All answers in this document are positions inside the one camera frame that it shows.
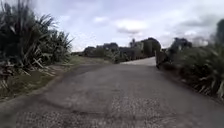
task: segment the vegetation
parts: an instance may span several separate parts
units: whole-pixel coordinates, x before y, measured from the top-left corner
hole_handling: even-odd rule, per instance
[[[32,75],[46,64],[68,59],[71,48],[68,34],[55,29],[51,16],[37,17],[29,1],[2,3],[0,17],[1,91],[12,92],[12,85],[20,85],[8,84],[11,75]]]
[[[185,39],[175,39],[167,50],[173,53],[173,69],[195,90],[210,96],[224,98],[224,20],[217,24],[213,44],[192,47]]]
[[[160,43],[153,38],[137,42],[133,39],[129,47],[119,47],[116,43],[104,44],[96,48],[89,46],[83,51],[83,56],[98,57],[120,63],[155,56],[154,51],[160,49]]]

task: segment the shrub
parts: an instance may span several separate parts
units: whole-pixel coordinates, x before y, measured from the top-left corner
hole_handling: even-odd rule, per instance
[[[142,59],[146,56],[140,48],[141,43],[136,42],[133,47],[119,47],[116,43],[106,43],[95,47],[87,47],[83,51],[86,57],[98,57],[120,63],[130,60]]]
[[[0,17],[0,82],[3,84],[11,71],[42,68],[43,64],[68,58],[71,48],[68,34],[55,30],[51,16],[38,18],[29,1],[2,3]]]
[[[155,51],[160,51],[161,45],[154,38],[148,38],[146,40],[142,40],[143,42],[143,53],[147,57],[155,56]]]
[[[224,46],[222,44],[191,48],[180,52],[175,61],[180,75],[198,91],[224,96]]]

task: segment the cloudy sky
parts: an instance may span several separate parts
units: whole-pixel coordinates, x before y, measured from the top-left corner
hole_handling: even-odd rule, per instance
[[[155,37],[167,47],[175,36],[209,36],[224,18],[223,0],[37,0],[35,6],[70,33],[73,51],[107,42],[127,46],[133,37]]]

